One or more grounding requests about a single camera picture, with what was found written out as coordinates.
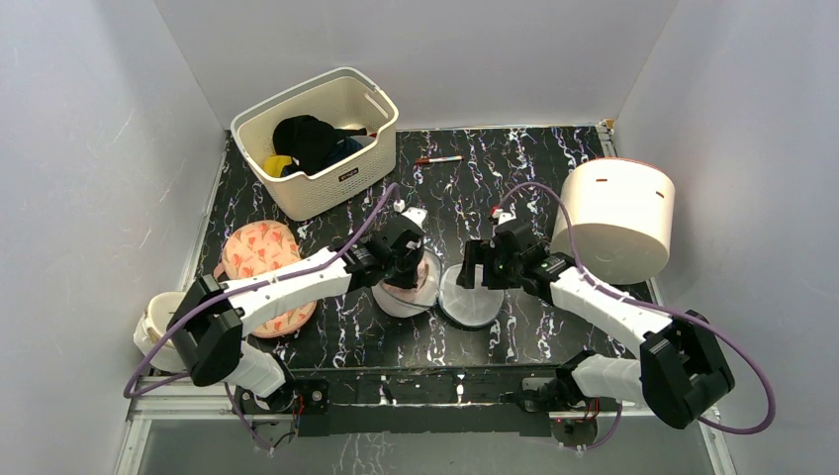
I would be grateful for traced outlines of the pink bra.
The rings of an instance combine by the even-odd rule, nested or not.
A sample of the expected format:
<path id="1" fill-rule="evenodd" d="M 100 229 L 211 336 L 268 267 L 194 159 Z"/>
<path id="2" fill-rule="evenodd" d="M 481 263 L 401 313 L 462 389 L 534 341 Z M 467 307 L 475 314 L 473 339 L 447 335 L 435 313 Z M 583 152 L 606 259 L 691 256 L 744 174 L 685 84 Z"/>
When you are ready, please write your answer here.
<path id="1" fill-rule="evenodd" d="M 436 254 L 429 250 L 423 252 L 417 268 L 418 280 L 414 288 L 406 289 L 387 282 L 382 287 L 394 297 L 412 305 L 431 307 L 437 299 L 441 270 Z"/>

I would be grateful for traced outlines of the black bra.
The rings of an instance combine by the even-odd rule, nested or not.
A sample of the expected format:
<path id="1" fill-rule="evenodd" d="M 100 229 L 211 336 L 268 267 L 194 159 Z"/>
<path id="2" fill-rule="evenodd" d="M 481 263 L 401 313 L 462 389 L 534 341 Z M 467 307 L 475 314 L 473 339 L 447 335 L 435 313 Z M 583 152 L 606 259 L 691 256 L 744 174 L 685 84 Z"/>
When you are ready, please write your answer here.
<path id="1" fill-rule="evenodd" d="M 323 162 L 331 149 L 352 134 L 353 131 L 336 129 L 314 116 L 303 115 L 281 121 L 273 131 L 272 142 L 277 155 L 289 155 L 294 160 L 284 169 L 287 175 L 315 175 L 325 169 Z"/>

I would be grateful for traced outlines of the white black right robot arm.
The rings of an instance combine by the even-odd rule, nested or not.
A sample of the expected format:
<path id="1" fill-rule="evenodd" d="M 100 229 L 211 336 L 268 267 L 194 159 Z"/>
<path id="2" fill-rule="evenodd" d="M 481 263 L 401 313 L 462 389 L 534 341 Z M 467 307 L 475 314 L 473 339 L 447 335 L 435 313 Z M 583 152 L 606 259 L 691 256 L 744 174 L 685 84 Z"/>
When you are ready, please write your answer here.
<path id="1" fill-rule="evenodd" d="M 541 386 L 524 383 L 507 394 L 526 411 L 581 410 L 608 398 L 647 407 L 667 426 L 682 429 L 735 387 L 715 335 L 697 313 L 679 320 L 633 304 L 608 284 L 590 283 L 573 257 L 550 252 L 515 221 L 497 226 L 489 239 L 465 243 L 456 283 L 464 289 L 521 289 L 583 318 L 631 353 L 623 359 L 580 351 Z"/>

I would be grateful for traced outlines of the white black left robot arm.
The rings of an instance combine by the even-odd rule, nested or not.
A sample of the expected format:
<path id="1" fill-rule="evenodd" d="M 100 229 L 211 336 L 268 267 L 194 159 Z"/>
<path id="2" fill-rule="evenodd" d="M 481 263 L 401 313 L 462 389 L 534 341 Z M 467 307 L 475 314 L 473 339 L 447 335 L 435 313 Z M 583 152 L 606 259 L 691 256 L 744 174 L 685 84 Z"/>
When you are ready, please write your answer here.
<path id="1" fill-rule="evenodd" d="M 255 277 L 220 283 L 196 280 L 167 327 L 167 334 L 197 387 L 228 383 L 249 392 L 272 412 L 294 403 L 294 378 L 277 355 L 247 342 L 258 327 L 320 299 L 372 288 L 386 280 L 417 282 L 426 213 L 409 208 L 369 237 Z"/>

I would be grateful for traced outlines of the black robot base mount plate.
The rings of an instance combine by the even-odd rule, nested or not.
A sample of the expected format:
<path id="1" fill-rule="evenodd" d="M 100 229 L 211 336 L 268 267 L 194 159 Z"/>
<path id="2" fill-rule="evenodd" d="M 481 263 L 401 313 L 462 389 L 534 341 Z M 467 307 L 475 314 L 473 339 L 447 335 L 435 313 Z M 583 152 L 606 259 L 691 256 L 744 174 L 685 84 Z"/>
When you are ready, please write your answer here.
<path id="1" fill-rule="evenodd" d="M 606 428 L 617 404 L 563 403 L 554 364 L 296 369 L 292 400 L 267 404 L 242 389 L 240 410 L 271 440 L 390 432 L 516 432 L 585 440 Z"/>

